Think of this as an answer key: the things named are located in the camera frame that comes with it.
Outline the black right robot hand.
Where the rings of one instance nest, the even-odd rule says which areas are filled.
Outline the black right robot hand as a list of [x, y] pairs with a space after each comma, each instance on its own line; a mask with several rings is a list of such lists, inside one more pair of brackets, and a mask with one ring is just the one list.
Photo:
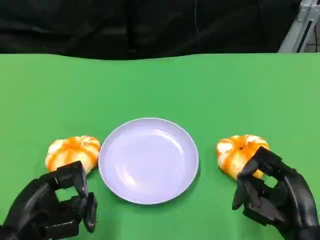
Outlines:
[[260, 147], [237, 175], [232, 209], [275, 227], [285, 240], [318, 240], [320, 222], [305, 180], [282, 158]]

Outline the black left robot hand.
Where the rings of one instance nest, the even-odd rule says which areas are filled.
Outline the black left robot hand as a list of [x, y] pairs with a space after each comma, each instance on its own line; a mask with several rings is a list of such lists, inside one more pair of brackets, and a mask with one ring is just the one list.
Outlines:
[[0, 238], [60, 240], [77, 236], [80, 223], [93, 233], [97, 209], [83, 165], [76, 161], [33, 179], [19, 193], [0, 226]]

